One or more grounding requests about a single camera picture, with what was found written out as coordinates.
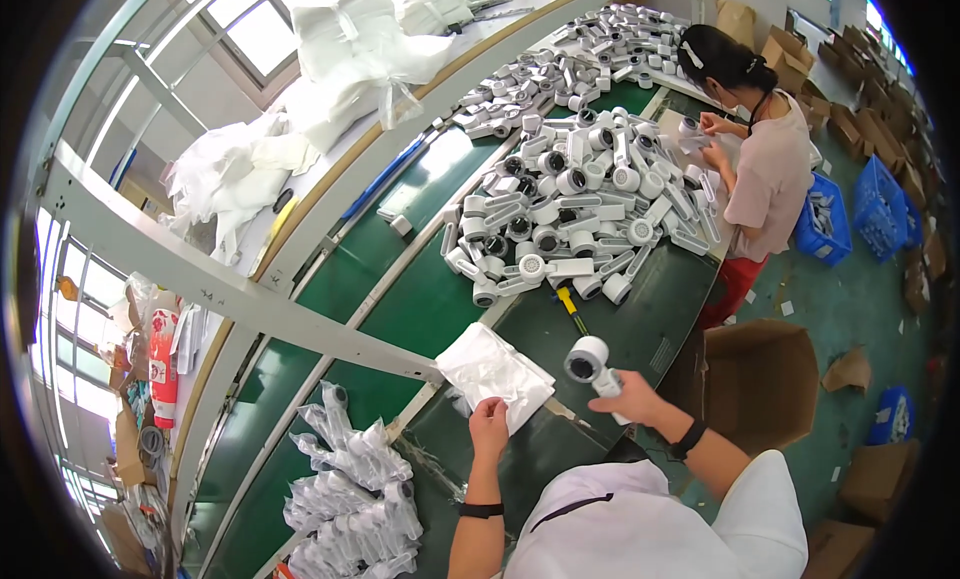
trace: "hair clip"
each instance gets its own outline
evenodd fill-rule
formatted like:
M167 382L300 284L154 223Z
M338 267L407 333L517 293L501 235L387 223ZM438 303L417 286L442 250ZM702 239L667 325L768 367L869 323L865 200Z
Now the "hair clip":
M686 50L686 53L690 55L690 62L693 63L693 66L697 69L702 69L704 67L704 62L693 53L693 48L690 47L689 41L684 41L679 45L682 49Z

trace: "yellow tool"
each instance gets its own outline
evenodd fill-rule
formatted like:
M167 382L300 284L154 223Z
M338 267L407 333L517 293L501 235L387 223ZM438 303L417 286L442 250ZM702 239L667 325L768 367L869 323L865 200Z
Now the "yellow tool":
M570 288L560 287L557 290L557 299L563 303L563 307L566 309L566 313L570 315L570 318L573 319L573 324L577 326L577 330L581 335L590 335L590 332L587 331L587 326L584 324L583 319L580 318L580 313L577 312L577 307L573 305L573 299L570 298Z

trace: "blue bin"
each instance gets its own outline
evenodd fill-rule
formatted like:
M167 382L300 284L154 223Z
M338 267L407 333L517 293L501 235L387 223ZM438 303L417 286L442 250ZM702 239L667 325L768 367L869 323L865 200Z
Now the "blue bin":
M867 446L882 446L891 442L894 419L897 417L897 407L900 405L901 398L906 408L907 427L906 434L899 441L905 442L913 435L913 426L917 423L917 418L913 416L913 400L906 392L906 387L896 385L888 387L880 394L880 405L876 408L876 420L873 421L870 433L867 435Z
M829 266L835 266L854 250L850 226L847 224L847 210L844 207L843 196L840 195L840 186L814 173L813 187L810 187L810 191L819 191L824 196L833 196L833 204L830 206L833 236L826 236L813 225L813 205L810 203L810 192L807 192L803 210L799 212L797 225L793 229L793 238L797 250L816 257Z
M922 225L924 219L909 198L903 198L903 202L906 204L906 241L903 242L903 247L913 250L924 244L924 226Z
M870 157L853 189L853 228L876 259L885 262L907 238L906 196L876 155Z

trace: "person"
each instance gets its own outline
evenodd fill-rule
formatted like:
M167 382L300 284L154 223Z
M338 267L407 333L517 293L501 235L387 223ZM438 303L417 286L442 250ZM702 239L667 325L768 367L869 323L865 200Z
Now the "person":
M734 225L719 272L726 294L705 305L698 320L708 329L737 312L769 255L786 249L813 186L810 135L796 100L776 89L777 72L766 59L716 27L693 25L684 31L677 57L687 79L706 95L728 109L750 111L747 125L713 112L700 115L707 136L743 140L736 168L715 140L701 150L703 161L720 173L729 195L724 218Z
M650 460L571 468L551 481L519 533L503 579L798 579L807 537L784 455L752 461L736 445L664 401L635 371L623 391L591 410L619 413L658 431L720 501L713 525L667 490ZM473 466L450 549L448 579L488 579L501 568L503 515L498 460L507 446L507 405L481 401L469 419Z

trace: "black wristband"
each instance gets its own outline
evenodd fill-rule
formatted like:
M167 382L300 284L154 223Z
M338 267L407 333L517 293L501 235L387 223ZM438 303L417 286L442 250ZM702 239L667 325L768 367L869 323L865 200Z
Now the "black wristband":
M490 517L503 516L503 504L467 504L460 505L461 517L474 517L474 519L489 519Z
M687 453L700 442L700 438L707 431L707 424L697 418L693 419L690 429L686 430L679 441L670 446L670 454L679 461L687 460Z

